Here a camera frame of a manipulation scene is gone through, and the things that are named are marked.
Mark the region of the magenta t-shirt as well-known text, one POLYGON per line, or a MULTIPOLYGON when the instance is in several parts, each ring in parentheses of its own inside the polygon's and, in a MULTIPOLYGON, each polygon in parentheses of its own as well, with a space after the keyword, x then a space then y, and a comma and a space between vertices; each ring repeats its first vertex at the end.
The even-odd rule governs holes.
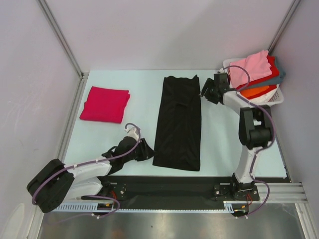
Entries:
POLYGON ((130 93, 128 90, 92 86, 79 119, 121 123, 129 99, 130 93))

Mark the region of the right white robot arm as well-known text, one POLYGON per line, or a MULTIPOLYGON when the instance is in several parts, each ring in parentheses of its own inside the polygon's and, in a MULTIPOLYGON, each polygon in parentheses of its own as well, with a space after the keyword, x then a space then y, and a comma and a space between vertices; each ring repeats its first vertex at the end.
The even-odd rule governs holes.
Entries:
POLYGON ((209 102, 221 103, 239 116, 238 136, 242 144, 240 161, 233 174, 230 195, 241 200, 255 182, 254 167, 258 154, 271 147, 275 141, 275 125, 269 105, 257 105, 230 87, 227 73, 216 73, 208 78, 200 96, 209 102))

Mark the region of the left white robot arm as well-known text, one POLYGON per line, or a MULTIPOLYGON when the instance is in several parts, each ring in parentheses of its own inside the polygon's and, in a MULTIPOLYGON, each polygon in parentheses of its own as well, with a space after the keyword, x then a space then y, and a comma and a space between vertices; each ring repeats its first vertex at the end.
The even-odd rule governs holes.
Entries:
POLYGON ((26 189, 31 202, 43 213, 58 208, 65 200, 87 196, 105 199, 110 186, 100 178, 120 171, 130 161, 145 161, 154 156, 154 150, 144 138, 124 137, 95 160, 67 166, 59 159, 49 161, 28 183, 26 189))

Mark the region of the black t-shirt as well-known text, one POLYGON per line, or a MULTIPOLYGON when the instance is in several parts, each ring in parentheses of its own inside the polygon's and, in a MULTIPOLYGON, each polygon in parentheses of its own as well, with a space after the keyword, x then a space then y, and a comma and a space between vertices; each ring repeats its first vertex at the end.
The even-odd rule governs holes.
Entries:
POLYGON ((153 165, 200 170, 201 98, 199 77, 164 78, 153 165))

